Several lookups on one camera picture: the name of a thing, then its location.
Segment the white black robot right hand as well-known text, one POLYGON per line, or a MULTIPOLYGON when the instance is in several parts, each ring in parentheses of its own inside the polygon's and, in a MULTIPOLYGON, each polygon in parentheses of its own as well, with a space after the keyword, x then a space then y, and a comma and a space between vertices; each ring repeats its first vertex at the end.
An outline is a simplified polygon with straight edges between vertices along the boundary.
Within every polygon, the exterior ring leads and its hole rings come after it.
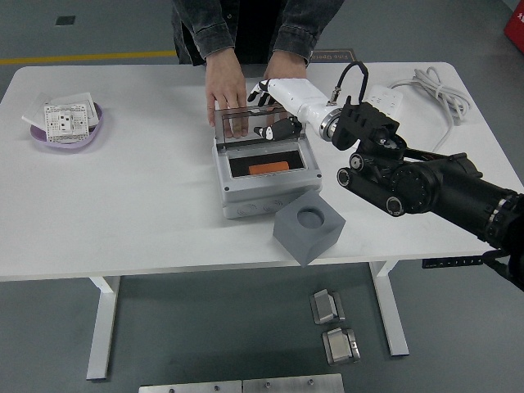
POLYGON ((259 106, 273 99, 301 123, 309 123, 319 137, 331 141, 340 117, 341 107, 328 99, 308 79, 267 79, 260 81, 247 101, 259 98, 259 106))

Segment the person's left hand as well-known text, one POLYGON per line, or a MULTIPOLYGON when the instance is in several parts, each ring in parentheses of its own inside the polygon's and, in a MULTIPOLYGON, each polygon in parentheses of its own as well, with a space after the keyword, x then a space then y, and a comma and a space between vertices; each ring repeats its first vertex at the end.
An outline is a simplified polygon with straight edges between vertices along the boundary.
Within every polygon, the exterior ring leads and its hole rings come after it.
POLYGON ((275 50, 264 72, 265 79, 305 79, 306 63, 295 53, 275 50))

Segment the person's right hand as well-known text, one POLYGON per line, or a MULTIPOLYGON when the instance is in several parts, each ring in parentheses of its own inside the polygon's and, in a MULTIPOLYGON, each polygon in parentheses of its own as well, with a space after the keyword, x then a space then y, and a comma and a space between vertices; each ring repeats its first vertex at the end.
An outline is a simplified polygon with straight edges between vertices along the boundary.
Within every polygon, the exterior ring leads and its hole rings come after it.
POLYGON ((215 110, 246 106, 246 80, 234 50, 228 47, 206 58, 206 109, 211 127, 215 110))

